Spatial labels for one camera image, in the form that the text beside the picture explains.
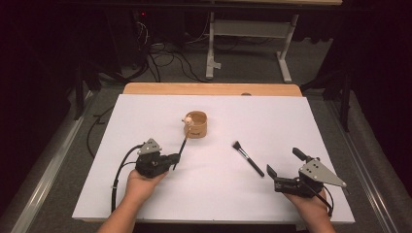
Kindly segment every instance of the wooden mug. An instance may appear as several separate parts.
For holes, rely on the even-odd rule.
[[[192,123],[187,123],[185,120],[185,135],[188,138],[199,139],[206,136],[207,133],[207,116],[200,111],[192,111],[186,114],[185,118],[191,117]]]

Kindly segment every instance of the makeup brush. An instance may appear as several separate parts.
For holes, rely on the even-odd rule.
[[[234,144],[232,145],[246,160],[248,160],[248,162],[252,165],[252,167],[255,168],[255,170],[258,172],[258,174],[261,177],[264,177],[263,172],[258,168],[258,166],[256,165],[256,163],[252,160],[251,157],[249,157],[249,155],[247,155],[245,153],[245,151],[242,149],[242,147],[240,147],[240,144],[238,141],[234,142]]]

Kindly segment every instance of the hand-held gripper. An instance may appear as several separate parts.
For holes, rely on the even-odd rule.
[[[171,165],[179,163],[184,146],[185,144],[182,145],[179,153],[160,155],[160,145],[151,138],[137,151],[139,157],[136,160],[136,170],[147,178],[163,174],[169,171]]]
[[[346,184],[333,174],[320,158],[313,158],[304,154],[298,148],[293,148],[292,153],[306,164],[299,168],[299,177],[294,179],[280,178],[277,173],[267,165],[267,174],[275,182],[275,191],[289,193],[301,197],[313,197],[321,192],[324,183],[346,187]]]

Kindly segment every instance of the white table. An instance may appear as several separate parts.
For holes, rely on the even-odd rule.
[[[324,142],[304,97],[123,94],[114,108],[73,218],[103,220],[110,214],[111,185],[125,154],[154,138],[161,154],[178,152],[185,137],[181,118],[193,110],[208,115],[208,134],[189,139],[175,171],[158,185],[137,219],[146,222],[300,223],[294,206],[274,191],[231,145],[239,141],[257,166],[294,178],[303,163],[292,148],[317,156],[332,172]],[[135,161],[137,154],[129,156]],[[126,177],[120,174],[118,201]],[[354,222],[340,187],[328,186],[334,223]]]

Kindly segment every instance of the human hand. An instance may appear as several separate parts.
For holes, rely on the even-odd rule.
[[[156,185],[167,175],[168,172],[160,174],[154,178],[146,178],[133,169],[128,178],[124,201],[133,205],[142,205],[154,192]]]
[[[319,194],[326,200],[323,189]],[[327,206],[317,196],[303,198],[288,193],[284,193],[284,195],[296,206],[300,217],[302,217],[311,233],[335,232],[327,215]]]

